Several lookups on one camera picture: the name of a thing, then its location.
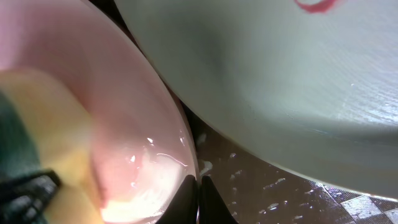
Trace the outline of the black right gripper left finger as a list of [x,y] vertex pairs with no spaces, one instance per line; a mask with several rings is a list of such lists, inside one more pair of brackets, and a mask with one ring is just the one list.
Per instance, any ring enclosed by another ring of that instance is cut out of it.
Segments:
[[155,224],[196,224],[197,211],[198,183],[193,175],[187,175]]

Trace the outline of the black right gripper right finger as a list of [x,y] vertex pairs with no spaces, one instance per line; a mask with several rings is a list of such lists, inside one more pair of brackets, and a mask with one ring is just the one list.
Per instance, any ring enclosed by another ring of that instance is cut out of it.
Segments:
[[238,224],[209,176],[201,178],[198,206],[199,224]]

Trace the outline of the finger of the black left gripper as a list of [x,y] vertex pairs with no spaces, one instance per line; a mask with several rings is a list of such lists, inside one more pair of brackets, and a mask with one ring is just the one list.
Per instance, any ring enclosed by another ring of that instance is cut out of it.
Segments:
[[1,181],[1,224],[42,223],[45,209],[62,186],[53,170]]

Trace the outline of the pink plate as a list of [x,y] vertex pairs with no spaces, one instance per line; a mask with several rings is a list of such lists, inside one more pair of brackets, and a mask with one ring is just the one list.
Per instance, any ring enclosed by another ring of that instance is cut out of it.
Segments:
[[62,83],[91,120],[101,223],[156,223],[195,149],[177,102],[119,27],[89,1],[2,1],[1,72]]

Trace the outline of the green and yellow sponge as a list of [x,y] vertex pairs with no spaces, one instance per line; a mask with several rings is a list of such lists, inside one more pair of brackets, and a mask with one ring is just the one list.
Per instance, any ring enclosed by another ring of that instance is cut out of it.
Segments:
[[1,72],[1,181],[53,170],[62,186],[42,223],[99,224],[91,120],[59,81],[36,70]]

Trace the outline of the pale green plate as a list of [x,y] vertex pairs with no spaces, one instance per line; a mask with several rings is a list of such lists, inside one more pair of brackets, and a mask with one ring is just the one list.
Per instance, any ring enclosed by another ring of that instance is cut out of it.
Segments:
[[397,1],[116,3],[160,76],[256,157],[397,198]]

